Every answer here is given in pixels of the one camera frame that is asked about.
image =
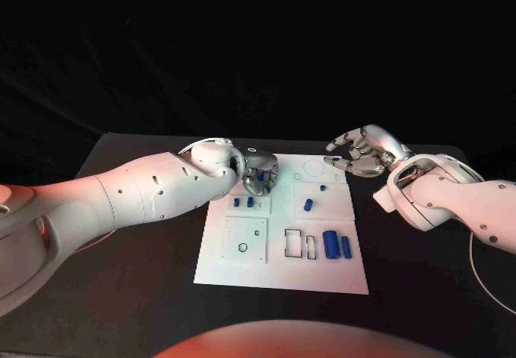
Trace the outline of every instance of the blue cylinder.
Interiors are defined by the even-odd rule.
[[[339,239],[336,237],[336,231],[334,230],[325,231],[324,240],[325,240],[326,258],[331,260],[339,259],[341,249],[339,249]]]
[[[313,203],[315,201],[312,199],[308,199],[308,202],[305,203],[305,211],[311,211]]]
[[[341,240],[342,240],[342,251],[345,252],[345,258],[351,259],[352,258],[352,249],[349,247],[348,236],[344,236]]]

